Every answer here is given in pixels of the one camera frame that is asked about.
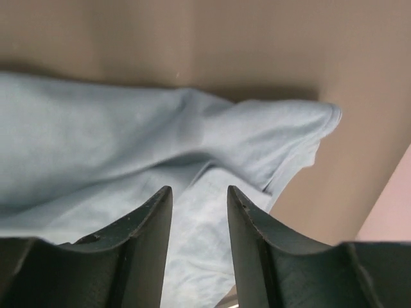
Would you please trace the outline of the grey-blue t-shirt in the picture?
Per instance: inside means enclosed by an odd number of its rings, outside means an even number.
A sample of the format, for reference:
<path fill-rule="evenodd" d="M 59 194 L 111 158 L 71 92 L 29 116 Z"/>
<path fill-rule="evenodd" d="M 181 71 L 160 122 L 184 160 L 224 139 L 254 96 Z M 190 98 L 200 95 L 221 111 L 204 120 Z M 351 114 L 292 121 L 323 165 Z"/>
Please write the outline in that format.
<path fill-rule="evenodd" d="M 227 188 L 269 212 L 341 110 L 1 73 L 1 235 L 73 242 L 173 191 L 162 307 L 234 286 Z"/>

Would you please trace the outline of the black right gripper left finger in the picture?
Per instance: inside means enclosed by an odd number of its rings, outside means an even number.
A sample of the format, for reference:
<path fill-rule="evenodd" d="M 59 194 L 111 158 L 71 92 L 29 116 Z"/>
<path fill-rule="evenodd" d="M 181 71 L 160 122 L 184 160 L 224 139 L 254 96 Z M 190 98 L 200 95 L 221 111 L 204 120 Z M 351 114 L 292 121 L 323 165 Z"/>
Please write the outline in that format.
<path fill-rule="evenodd" d="M 171 187 L 75 243 L 1 239 L 2 307 L 158 307 L 170 238 Z"/>

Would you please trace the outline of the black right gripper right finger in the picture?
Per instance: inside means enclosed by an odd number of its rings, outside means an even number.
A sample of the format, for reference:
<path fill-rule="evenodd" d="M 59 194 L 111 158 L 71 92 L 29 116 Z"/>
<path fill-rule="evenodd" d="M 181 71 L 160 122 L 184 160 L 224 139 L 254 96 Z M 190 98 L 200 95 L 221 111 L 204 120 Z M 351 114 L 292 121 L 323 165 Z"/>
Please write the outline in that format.
<path fill-rule="evenodd" d="M 276 220 L 233 185 L 227 213 L 240 307 L 410 306 L 410 243 L 330 246 Z"/>

